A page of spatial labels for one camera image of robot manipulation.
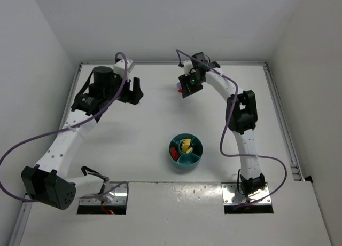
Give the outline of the small yellow lego brick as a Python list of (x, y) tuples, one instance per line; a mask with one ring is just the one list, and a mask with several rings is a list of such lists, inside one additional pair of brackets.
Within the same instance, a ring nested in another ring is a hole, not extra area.
[(181, 145), (181, 149), (182, 148), (185, 148), (185, 149), (187, 149), (188, 147), (192, 147), (191, 146), (191, 139), (184, 139), (183, 141), (182, 141), (182, 145)]

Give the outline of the long yellow lego plate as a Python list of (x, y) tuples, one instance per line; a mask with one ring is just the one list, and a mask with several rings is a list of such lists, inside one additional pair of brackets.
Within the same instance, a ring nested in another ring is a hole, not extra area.
[(185, 149), (185, 148), (182, 148), (182, 152), (183, 153), (191, 153), (193, 151), (193, 148), (192, 147), (188, 147), (187, 149)]

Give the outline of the red curved lego piece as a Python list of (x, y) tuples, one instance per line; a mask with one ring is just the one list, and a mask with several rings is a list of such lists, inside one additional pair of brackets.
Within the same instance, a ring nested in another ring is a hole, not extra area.
[(180, 158), (180, 154), (179, 154), (178, 149), (176, 147), (170, 148), (170, 154), (171, 154), (172, 159), (174, 161), (177, 161)]

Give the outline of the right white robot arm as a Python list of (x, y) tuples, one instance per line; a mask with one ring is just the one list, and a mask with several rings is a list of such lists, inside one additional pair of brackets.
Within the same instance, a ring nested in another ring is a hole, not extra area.
[(216, 61), (210, 61), (204, 53), (199, 52), (189, 61), (178, 61), (184, 74), (179, 76), (182, 97), (187, 97), (203, 89), (207, 83), (215, 89), (226, 102), (225, 127), (220, 140), (220, 152), (223, 152), (223, 139), (227, 130), (233, 132), (238, 153), (225, 154), (227, 157), (240, 158), (238, 173), (238, 191), (244, 196), (264, 189), (265, 177), (259, 166), (255, 146), (255, 127), (258, 120), (255, 93), (244, 90), (225, 75)]

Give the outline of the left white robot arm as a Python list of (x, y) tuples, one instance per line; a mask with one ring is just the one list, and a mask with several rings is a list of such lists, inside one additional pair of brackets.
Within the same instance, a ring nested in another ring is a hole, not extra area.
[(99, 111), (113, 99), (136, 105), (143, 95), (138, 77), (125, 80), (117, 68), (95, 67), (74, 98), (64, 132), (34, 167), (26, 166), (21, 173), (30, 199), (65, 210), (75, 199), (103, 196), (108, 177), (83, 166), (82, 177), (69, 178), (69, 167), (89, 131), (98, 124)]

